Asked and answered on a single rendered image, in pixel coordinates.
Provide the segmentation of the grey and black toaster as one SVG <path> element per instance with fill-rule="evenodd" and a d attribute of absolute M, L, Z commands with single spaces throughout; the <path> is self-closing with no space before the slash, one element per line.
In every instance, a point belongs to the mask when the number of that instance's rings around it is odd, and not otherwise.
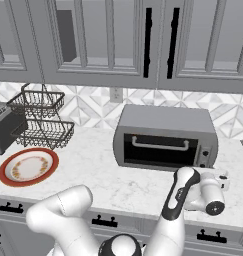
<path fill-rule="evenodd" d="M 0 155 L 15 141 L 16 135 L 27 128 L 24 114 L 16 114 L 4 102 L 0 102 Z"/>

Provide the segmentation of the grey drawer front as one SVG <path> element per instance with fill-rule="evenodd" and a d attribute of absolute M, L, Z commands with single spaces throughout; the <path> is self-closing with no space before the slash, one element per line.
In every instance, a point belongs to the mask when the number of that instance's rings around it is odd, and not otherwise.
<path fill-rule="evenodd" d="M 109 220 L 112 216 L 115 217 L 115 221 L 118 223 L 117 228 L 98 226 L 91 223 L 93 218 L 98 215 L 102 219 Z M 118 233 L 129 233 L 133 236 L 143 237 L 152 234 L 157 219 L 155 217 L 150 218 L 149 216 L 144 217 L 143 215 L 90 209 L 84 215 L 83 218 L 87 221 L 93 232 L 97 235 L 112 236 Z"/>
<path fill-rule="evenodd" d="M 17 198 L 0 198 L 0 206 L 5 205 L 7 202 L 10 202 L 13 207 L 17 207 L 19 204 L 22 204 L 24 212 L 22 214 L 18 214 L 0 211 L 0 219 L 24 222 L 26 219 L 26 213 L 33 205 L 33 202 Z"/>
<path fill-rule="evenodd" d="M 204 229 L 207 235 L 216 235 L 216 232 L 220 231 L 221 236 L 227 238 L 227 242 L 216 243 L 216 242 L 198 240 L 196 235 L 200 232 L 201 229 Z M 197 223 L 197 224 L 186 224 L 185 230 L 186 230 L 186 236 L 188 238 L 191 238 L 195 242 L 213 244 L 218 246 L 230 246 L 230 247 L 243 249 L 243 229 L 242 228 L 235 228 L 231 226 L 223 226 L 223 225 L 217 225 L 217 224 L 206 225 L 202 223 Z"/>

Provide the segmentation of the grey wall cupboard door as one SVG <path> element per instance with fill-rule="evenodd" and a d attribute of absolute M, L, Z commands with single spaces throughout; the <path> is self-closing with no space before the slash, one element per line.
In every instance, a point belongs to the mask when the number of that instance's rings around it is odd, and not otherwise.
<path fill-rule="evenodd" d="M 180 8 L 173 76 L 167 60 Z M 243 0 L 164 0 L 160 89 L 243 94 Z"/>
<path fill-rule="evenodd" d="M 42 82 L 28 0 L 0 0 L 0 81 Z"/>
<path fill-rule="evenodd" d="M 47 84 L 154 89 L 162 0 L 28 0 Z M 149 77 L 143 77 L 146 8 Z"/>

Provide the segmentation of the grey base cupboard door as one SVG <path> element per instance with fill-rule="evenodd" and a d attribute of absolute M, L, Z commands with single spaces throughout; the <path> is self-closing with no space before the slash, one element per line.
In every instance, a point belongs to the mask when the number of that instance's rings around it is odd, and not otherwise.
<path fill-rule="evenodd" d="M 0 256 L 46 256 L 54 240 L 32 232 L 24 222 L 0 220 Z"/>

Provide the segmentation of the grey toaster oven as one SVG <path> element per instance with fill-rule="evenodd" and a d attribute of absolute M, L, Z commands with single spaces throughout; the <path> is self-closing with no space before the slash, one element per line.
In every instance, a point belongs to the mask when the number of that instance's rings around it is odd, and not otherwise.
<path fill-rule="evenodd" d="M 181 167 L 125 163 L 125 134 L 197 139 L 195 160 L 189 167 L 200 167 L 205 162 L 206 168 L 211 168 L 217 158 L 218 137 L 206 109 L 133 104 L 124 106 L 113 137 L 113 153 L 117 164 L 122 167 L 174 172 Z M 204 156 L 203 151 L 208 151 L 209 155 Z"/>

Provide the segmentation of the white wall socket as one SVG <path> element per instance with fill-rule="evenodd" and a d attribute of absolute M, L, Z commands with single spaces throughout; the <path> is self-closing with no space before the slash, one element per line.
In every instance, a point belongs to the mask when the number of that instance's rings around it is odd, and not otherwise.
<path fill-rule="evenodd" d="M 123 102 L 123 89 L 122 88 L 110 88 L 110 101 L 112 103 L 122 103 Z"/>

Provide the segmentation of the red-rimmed white plate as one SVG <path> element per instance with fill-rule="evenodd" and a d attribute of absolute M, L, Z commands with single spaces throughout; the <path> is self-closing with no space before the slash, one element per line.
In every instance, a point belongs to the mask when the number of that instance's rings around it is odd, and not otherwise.
<path fill-rule="evenodd" d="M 0 181 L 11 187 L 26 187 L 49 178 L 59 165 L 58 155 L 47 148 L 21 150 L 0 166 Z"/>

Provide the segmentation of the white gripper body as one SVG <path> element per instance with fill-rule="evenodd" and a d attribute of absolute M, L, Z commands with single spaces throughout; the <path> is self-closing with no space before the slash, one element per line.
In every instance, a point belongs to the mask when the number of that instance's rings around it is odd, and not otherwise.
<path fill-rule="evenodd" d="M 213 169 L 213 168 L 202 168 L 200 170 L 201 173 L 210 173 L 216 179 L 227 180 L 229 178 L 229 173 L 225 170 L 221 169 Z"/>

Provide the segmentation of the black glass toaster oven door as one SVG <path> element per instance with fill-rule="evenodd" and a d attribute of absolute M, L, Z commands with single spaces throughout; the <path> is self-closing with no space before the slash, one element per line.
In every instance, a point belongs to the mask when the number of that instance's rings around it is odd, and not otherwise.
<path fill-rule="evenodd" d="M 172 151 L 150 148 L 138 148 L 132 145 L 132 136 L 137 136 L 138 143 L 182 147 L 185 140 L 189 141 L 187 151 Z M 162 137 L 150 135 L 124 135 L 124 162 L 146 166 L 183 167 L 192 166 L 198 146 L 197 139 Z"/>

